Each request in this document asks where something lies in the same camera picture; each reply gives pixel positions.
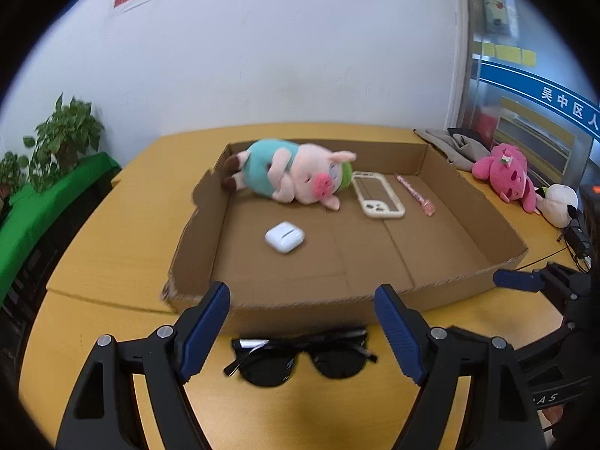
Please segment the person's hand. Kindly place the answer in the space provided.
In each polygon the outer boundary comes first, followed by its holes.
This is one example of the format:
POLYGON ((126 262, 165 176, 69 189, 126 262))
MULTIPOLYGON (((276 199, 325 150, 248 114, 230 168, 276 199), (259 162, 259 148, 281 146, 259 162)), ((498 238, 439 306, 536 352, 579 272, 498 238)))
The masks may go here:
POLYGON ((544 428, 548 432, 552 430, 563 418, 564 406, 556 405, 542 410, 543 417, 549 422, 549 426, 544 428))

